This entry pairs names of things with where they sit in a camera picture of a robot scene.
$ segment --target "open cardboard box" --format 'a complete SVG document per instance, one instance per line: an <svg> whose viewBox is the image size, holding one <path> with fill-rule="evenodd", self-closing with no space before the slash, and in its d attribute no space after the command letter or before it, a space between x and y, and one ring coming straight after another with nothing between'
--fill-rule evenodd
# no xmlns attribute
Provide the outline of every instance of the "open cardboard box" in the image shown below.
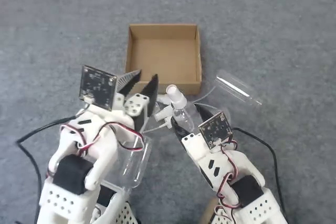
<svg viewBox="0 0 336 224"><path fill-rule="evenodd" d="M159 93L175 84L184 94L198 94L202 82L199 48L195 24L131 24L126 72L142 69L132 92L140 92L157 73Z"/></svg>

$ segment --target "red wire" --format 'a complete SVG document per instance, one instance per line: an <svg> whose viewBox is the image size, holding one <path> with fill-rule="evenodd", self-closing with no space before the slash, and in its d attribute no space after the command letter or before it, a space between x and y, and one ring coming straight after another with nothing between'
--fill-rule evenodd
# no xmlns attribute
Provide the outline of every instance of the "red wire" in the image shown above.
<svg viewBox="0 0 336 224"><path fill-rule="evenodd" d="M120 141L118 141L118 143L120 144L120 146L121 146L122 148L124 148L124 149L126 149L126 150L128 150L128 151L141 151L141 150L143 150L143 148L144 148L143 136L142 136L139 132L135 131L134 129L129 128L128 126L126 126L126 125L124 125L124 124L122 124L122 123L119 123L119 122L107 122L107 123L103 124L103 125L100 127L100 129L98 130L98 133L97 133L96 136L94 137L94 139L93 139L93 141L91 142L91 144L88 144L85 148L82 148L82 150L85 150L85 151L86 151L88 148L90 148L90 147L97 141L97 139L99 138L99 134L100 134L100 132L102 131L102 129L103 129L104 127L108 126L108 125L118 125L118 126L124 128L125 130L127 130L127 131L129 131L129 132L132 132L134 135L136 135L136 136L140 139L141 144L142 144L142 147L135 147L135 148L134 148L134 147L126 147L126 146L124 146Z"/></svg>
<svg viewBox="0 0 336 224"><path fill-rule="evenodd" d="M233 167L233 173L227 173L225 174L225 176L223 177L223 180L218 188L218 191L217 191L217 197L219 198L219 202L221 205L218 205L217 207L227 207L227 208L230 208L230 209L236 209L236 208L239 208L240 207L240 204L237 204L235 206L232 206L232 205L229 205L229 204L226 204L224 203L224 198L225 196L221 194L221 191L223 189L223 186L225 185L226 182L229 182L229 181L232 181L233 179L237 178L238 176L238 168L236 166L236 164L233 162L233 160L226 154L225 150L223 149L223 146L221 146L221 149L222 153L224 155L227 156L227 160L231 163L232 167Z"/></svg>

